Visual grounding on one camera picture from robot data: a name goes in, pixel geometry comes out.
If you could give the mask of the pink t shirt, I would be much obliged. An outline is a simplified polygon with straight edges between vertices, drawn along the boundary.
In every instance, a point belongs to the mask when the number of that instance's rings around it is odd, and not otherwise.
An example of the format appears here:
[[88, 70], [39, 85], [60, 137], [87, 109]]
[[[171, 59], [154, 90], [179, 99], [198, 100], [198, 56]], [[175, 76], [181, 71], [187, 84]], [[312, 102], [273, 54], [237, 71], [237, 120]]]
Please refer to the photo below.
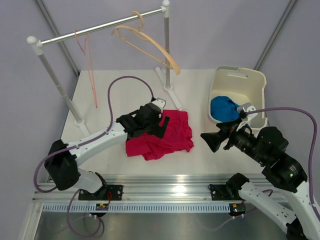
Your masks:
[[145, 133], [140, 137], [128, 140], [125, 143], [125, 152], [128, 157], [142, 156], [145, 161], [150, 161], [158, 160], [164, 155], [174, 152], [190, 152], [194, 143], [188, 113], [166, 109], [163, 111], [163, 115], [170, 118], [164, 137], [158, 138]]

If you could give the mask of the pink wire hanger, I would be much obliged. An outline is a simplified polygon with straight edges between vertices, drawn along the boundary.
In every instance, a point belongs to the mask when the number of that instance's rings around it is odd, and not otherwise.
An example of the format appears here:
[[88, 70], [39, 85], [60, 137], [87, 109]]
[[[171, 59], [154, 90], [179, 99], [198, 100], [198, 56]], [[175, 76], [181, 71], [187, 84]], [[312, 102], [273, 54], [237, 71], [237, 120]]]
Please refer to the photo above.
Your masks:
[[97, 91], [96, 91], [96, 83], [95, 83], [95, 75], [94, 75], [94, 68], [93, 68], [93, 57], [92, 57], [92, 47], [91, 47], [91, 40], [88, 34], [85, 35], [84, 42], [81, 44], [79, 37], [77, 35], [77, 31], [74, 30], [74, 35], [76, 42], [84, 56], [87, 74], [89, 77], [89, 82], [92, 90], [92, 96], [94, 101], [94, 106], [98, 108], [98, 98], [97, 98]]

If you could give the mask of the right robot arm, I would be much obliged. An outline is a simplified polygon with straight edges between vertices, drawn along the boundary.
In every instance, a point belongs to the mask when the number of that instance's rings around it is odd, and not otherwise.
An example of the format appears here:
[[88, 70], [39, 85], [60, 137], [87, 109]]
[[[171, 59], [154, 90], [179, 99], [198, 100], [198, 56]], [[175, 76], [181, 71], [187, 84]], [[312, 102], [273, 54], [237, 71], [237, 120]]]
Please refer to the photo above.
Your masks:
[[290, 205], [290, 209], [265, 195], [243, 174], [236, 173], [225, 183], [224, 189], [231, 199], [249, 201], [273, 220], [286, 234], [288, 240], [318, 240], [319, 210], [311, 202], [311, 181], [301, 164], [286, 153], [289, 142], [276, 127], [264, 127], [254, 135], [250, 127], [242, 125], [240, 119], [221, 122], [218, 132], [201, 133], [212, 152], [217, 152], [222, 142], [224, 150], [237, 148], [263, 168], [265, 179], [278, 189]]

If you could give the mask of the blue t shirt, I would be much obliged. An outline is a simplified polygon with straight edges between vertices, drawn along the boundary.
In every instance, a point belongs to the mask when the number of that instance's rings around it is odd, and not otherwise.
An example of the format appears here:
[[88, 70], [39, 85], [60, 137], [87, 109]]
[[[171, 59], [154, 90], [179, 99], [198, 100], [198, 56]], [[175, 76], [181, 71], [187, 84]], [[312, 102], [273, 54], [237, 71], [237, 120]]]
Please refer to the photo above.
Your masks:
[[237, 120], [240, 114], [237, 111], [239, 105], [228, 96], [216, 96], [210, 101], [210, 116], [220, 122]]

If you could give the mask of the beige plastic hanger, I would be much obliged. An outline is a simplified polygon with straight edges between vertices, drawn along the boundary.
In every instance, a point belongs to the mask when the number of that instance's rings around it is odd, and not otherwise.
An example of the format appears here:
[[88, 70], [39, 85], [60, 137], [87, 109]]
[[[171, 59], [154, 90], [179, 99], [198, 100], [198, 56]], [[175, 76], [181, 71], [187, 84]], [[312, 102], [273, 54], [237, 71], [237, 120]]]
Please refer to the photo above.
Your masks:
[[[132, 46], [133, 48], [137, 49], [141, 53], [145, 54], [146, 56], [152, 58], [154, 61], [164, 65], [165, 67], [173, 70], [176, 75], [181, 73], [181, 68], [176, 60], [172, 57], [168, 50], [165, 49], [160, 43], [158, 43], [155, 39], [151, 36], [146, 34], [143, 31], [145, 26], [144, 17], [138, 12], [133, 11], [132, 15], [134, 17], [138, 17], [140, 20], [140, 24], [137, 27], [129, 26], [129, 25], [117, 25], [111, 32], [113, 36], [116, 36], [126, 44]], [[146, 47], [151, 47], [155, 49], [159, 54], [161, 54], [164, 60], [160, 59], [152, 52], [147, 51]]]

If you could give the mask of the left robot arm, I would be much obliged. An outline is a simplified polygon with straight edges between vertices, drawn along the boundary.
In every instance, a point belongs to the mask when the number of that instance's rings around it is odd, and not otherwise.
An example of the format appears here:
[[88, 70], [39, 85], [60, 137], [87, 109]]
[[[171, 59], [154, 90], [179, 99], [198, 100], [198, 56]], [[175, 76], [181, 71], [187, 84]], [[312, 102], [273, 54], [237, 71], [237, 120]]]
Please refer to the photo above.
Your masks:
[[154, 99], [139, 109], [120, 116], [109, 130], [101, 130], [78, 141], [55, 141], [44, 167], [59, 191], [79, 189], [81, 200], [104, 200], [111, 188], [97, 172], [86, 171], [80, 166], [100, 152], [149, 134], [162, 139], [170, 118], [163, 116], [166, 105], [161, 98]]

